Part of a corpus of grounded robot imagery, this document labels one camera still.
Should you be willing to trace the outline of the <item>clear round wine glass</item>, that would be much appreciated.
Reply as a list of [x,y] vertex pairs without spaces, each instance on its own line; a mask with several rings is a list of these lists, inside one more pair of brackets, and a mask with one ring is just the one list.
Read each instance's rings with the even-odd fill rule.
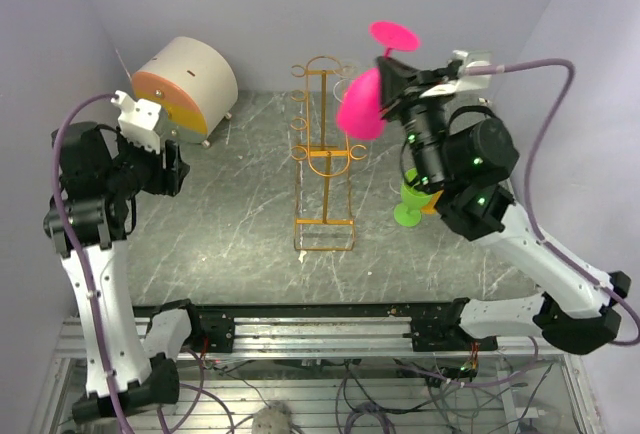
[[352,58],[343,58],[339,60],[337,76],[340,79],[355,80],[366,70],[367,66],[360,61]]

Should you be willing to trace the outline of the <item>magenta plastic goblet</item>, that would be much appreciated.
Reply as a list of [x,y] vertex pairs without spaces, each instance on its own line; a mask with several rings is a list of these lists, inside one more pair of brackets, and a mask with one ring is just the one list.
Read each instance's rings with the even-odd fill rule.
[[[379,20],[369,26],[371,37],[384,47],[384,58],[396,51],[412,52],[421,45],[420,38],[396,22]],[[351,82],[336,114],[336,125],[349,137],[371,141],[381,136],[386,121],[381,104],[381,74],[372,67]]]

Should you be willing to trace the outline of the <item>clear flute wine glass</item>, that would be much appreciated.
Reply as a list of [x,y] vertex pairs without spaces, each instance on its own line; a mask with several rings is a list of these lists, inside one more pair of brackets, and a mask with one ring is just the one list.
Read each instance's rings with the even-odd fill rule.
[[338,80],[333,86],[332,93],[335,100],[342,104],[348,92],[348,89],[351,87],[353,80],[350,78],[342,78]]

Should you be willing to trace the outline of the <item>orange plastic goblet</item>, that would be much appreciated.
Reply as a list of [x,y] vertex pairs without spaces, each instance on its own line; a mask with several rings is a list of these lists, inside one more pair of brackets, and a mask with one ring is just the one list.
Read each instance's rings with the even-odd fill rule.
[[440,191],[438,191],[436,193],[433,193],[430,196],[427,204],[421,208],[421,213],[425,214],[425,215],[434,215],[434,214],[436,214],[437,213],[436,204],[437,204],[437,202],[440,199],[442,194],[443,194],[442,190],[440,190]]

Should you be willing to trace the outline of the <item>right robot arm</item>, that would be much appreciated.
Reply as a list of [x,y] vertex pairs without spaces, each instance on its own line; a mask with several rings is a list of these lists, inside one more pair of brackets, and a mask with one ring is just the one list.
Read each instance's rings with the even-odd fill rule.
[[382,119],[399,121],[403,147],[416,169],[409,188],[433,194],[446,226],[512,264],[538,286],[534,295],[454,300],[440,329],[450,348],[495,336],[540,337],[553,347],[586,355],[618,342],[630,278],[591,266],[537,222],[531,198],[504,187],[519,154],[503,121],[487,106],[481,120],[452,132],[445,105],[459,93],[484,89],[503,65],[458,53],[446,66],[420,70],[394,58],[376,61]]

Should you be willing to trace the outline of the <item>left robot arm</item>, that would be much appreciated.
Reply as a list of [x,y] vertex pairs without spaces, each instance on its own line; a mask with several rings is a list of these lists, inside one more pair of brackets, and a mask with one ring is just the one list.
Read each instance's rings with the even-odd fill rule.
[[72,406],[78,424],[176,403],[178,354],[196,349],[204,337],[188,299],[157,308],[139,334],[127,275],[137,195],[177,195],[190,167],[175,142],[147,151],[118,129],[112,155],[103,137],[108,129],[86,121],[52,135],[58,192],[43,221],[72,285],[85,341],[85,393]]

